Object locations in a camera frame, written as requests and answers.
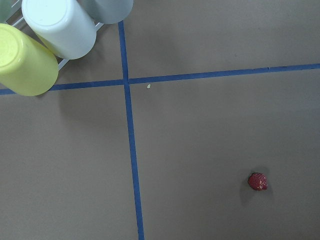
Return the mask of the red strawberry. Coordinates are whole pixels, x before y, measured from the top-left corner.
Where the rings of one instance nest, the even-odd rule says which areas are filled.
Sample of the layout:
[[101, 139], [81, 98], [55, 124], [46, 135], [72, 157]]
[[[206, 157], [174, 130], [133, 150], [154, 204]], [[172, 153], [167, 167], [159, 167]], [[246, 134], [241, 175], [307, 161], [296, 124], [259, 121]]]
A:
[[268, 179], [260, 172], [252, 173], [249, 176], [247, 183], [255, 191], [264, 191], [268, 189]]

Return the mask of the grey plastic cup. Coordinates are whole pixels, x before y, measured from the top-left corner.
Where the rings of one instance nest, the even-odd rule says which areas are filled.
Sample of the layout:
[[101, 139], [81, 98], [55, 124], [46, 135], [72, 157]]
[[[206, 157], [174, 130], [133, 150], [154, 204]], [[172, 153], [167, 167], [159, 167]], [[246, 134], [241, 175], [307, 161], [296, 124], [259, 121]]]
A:
[[94, 20], [108, 25], [123, 21], [134, 5], [133, 0], [80, 0], [79, 3]]

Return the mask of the yellow plastic cup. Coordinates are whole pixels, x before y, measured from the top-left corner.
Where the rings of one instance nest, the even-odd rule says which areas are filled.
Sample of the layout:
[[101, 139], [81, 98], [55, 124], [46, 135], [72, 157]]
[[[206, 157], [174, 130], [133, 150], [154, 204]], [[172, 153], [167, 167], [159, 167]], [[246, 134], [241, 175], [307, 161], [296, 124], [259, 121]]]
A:
[[22, 96], [38, 96], [57, 81], [53, 53], [17, 28], [0, 25], [0, 83]]

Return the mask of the green plastic cup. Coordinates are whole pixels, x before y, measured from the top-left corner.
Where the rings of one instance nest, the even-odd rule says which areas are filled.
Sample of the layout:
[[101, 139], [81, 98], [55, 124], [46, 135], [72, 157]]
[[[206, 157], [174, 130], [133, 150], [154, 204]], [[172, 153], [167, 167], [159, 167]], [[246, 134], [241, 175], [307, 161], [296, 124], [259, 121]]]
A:
[[6, 22], [12, 15], [13, 0], [0, 0], [0, 22]]

